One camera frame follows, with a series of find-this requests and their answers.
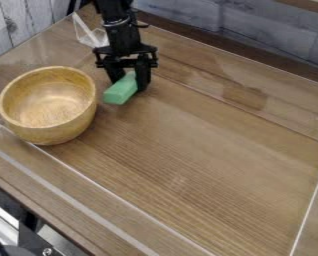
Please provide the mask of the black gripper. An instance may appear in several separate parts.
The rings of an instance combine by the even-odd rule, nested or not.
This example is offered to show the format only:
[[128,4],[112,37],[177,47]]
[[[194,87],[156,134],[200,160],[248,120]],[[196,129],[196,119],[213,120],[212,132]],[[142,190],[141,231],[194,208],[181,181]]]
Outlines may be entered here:
[[[152,80],[152,68],[158,67],[158,48],[142,42],[141,28],[136,18],[106,20],[104,27],[108,32],[109,45],[94,48],[97,66],[105,68],[110,80],[117,83],[126,75],[124,68],[136,66],[138,91],[148,89]],[[137,55],[144,61],[130,59]]]

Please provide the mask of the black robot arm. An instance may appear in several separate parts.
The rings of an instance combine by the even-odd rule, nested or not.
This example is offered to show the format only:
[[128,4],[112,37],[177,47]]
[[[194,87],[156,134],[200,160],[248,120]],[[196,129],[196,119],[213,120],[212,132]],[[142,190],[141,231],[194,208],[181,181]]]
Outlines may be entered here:
[[126,68],[136,71],[137,91],[144,92],[152,83],[152,69],[158,67],[158,48],[142,42],[141,32],[148,25],[138,23],[134,0],[89,0],[102,15],[109,45],[95,46],[97,67],[104,68],[110,80],[126,76]]

